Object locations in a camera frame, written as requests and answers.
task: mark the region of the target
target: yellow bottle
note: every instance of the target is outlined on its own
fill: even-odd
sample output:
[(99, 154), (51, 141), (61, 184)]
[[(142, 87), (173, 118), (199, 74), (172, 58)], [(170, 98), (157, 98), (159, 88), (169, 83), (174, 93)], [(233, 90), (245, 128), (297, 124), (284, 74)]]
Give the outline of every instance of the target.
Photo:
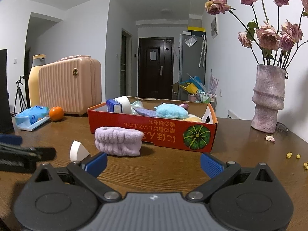
[(29, 98), (30, 105), (33, 106), (41, 106), (39, 100), (39, 70), (43, 65), (46, 64), (46, 56), (45, 55), (35, 55), (33, 56), (32, 68), (29, 74)]

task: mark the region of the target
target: white tape roll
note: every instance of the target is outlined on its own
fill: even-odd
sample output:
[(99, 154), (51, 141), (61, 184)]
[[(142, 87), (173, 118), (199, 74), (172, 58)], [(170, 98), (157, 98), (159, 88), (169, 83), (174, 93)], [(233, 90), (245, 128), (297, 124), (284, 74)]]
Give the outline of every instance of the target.
[(121, 96), (121, 97), (115, 98), (115, 100), (117, 102), (121, 103), (121, 105), (122, 105), (122, 112), (124, 114), (131, 115), (131, 104), (130, 104), (129, 99), (127, 98), (127, 96)]

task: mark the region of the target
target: suitcase handle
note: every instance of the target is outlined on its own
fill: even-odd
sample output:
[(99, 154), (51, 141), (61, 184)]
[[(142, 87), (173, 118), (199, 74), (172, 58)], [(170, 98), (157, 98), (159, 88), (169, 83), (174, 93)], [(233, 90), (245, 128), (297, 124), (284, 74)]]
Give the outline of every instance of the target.
[(65, 60), (74, 59), (74, 58), (78, 58), (78, 57), (88, 57), (88, 58), (91, 58), (91, 56), (89, 56), (89, 55), (72, 55), (72, 56), (64, 57), (64, 58), (62, 58), (59, 61), (65, 61)]

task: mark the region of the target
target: cardboard box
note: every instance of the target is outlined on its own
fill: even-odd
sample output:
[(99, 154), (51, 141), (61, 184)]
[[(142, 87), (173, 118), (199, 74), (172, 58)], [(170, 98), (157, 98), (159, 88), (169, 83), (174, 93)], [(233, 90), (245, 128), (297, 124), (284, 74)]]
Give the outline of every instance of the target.
[(213, 147), (218, 121), (210, 104), (172, 101), (165, 99), (142, 99), (128, 97), (129, 101), (140, 100), (144, 108), (154, 110), (154, 107), (164, 103), (189, 105), (189, 114), (202, 118), (200, 122), (155, 118), (139, 115), (128, 115), (107, 112), (106, 103), (88, 109), (91, 133), (102, 126), (137, 129), (144, 133), (143, 141), (155, 146), (170, 147), (181, 150), (210, 152)]

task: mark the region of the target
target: tripod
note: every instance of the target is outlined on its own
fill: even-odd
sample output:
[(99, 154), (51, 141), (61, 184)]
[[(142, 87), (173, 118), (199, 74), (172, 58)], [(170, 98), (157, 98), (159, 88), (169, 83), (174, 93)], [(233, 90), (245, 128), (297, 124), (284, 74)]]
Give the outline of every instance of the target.
[(24, 76), (20, 76), (20, 77), (19, 77), (19, 80), (16, 82), (16, 84), (17, 84), (17, 91), (16, 91), (16, 96), (15, 96), (14, 112), (13, 112), (13, 114), (12, 114), (12, 117), (16, 116), (16, 114), (17, 114), (17, 113), (15, 112), (15, 110), (16, 110), (17, 96), (18, 96), (18, 98), (19, 98), (20, 113), (21, 113), (22, 111), (24, 111), (24, 110), (27, 108), (27, 104), (26, 104), (26, 102), (25, 102), (25, 99), (24, 99), (24, 97), (23, 97), (23, 93), (22, 93), (21, 88), (20, 88), (20, 84), (23, 85), (23, 83), (21, 82), (21, 79), (22, 79), (22, 78), (24, 78)]

